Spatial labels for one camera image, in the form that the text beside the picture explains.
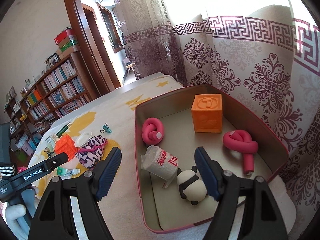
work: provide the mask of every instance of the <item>number cube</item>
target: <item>number cube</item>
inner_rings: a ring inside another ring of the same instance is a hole
[[[191,108],[195,132],[222,132],[221,94],[196,95]]]

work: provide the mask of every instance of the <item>human hand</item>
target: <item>human hand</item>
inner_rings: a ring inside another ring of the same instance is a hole
[[[32,186],[36,192],[36,195],[39,193],[39,188],[36,186]],[[35,198],[35,208],[38,207],[40,200],[36,197]],[[18,240],[27,240],[28,235],[22,230],[21,226],[19,225],[17,218],[23,217],[26,214],[27,210],[24,205],[12,205],[7,206],[4,210],[4,217],[7,222],[8,227],[14,233],[14,235],[18,238]]]

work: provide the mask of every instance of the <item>orange toy block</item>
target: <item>orange toy block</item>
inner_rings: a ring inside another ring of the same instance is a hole
[[[222,132],[221,94],[196,95],[191,108],[195,132]]]
[[[60,140],[56,142],[54,148],[56,154],[66,153],[68,155],[68,161],[72,160],[76,156],[78,148],[75,147],[75,142],[72,140],[70,135],[63,135]]]

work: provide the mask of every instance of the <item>pink leopard print bag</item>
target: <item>pink leopard print bag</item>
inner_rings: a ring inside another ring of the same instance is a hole
[[[84,167],[93,170],[103,157],[104,147],[108,141],[101,135],[92,137],[85,146],[76,153],[76,157]]]

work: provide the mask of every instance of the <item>panda toy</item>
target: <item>panda toy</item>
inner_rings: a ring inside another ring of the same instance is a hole
[[[177,171],[177,184],[179,186],[180,196],[183,199],[191,201],[192,205],[197,205],[208,194],[202,180],[196,175],[197,167],[192,166],[191,170]]]

